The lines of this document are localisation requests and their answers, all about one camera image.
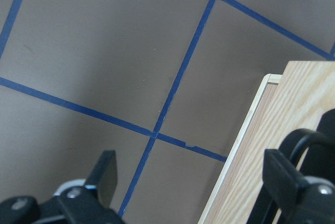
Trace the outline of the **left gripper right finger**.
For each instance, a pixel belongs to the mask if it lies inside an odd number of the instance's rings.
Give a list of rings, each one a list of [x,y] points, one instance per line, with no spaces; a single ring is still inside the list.
[[[277,149],[264,151],[263,184],[279,208],[293,208],[306,188],[304,176]]]

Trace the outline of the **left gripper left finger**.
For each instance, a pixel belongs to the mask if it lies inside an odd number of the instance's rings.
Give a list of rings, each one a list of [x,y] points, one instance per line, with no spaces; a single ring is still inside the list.
[[[105,150],[84,183],[103,207],[109,207],[117,187],[117,161],[114,150]]]

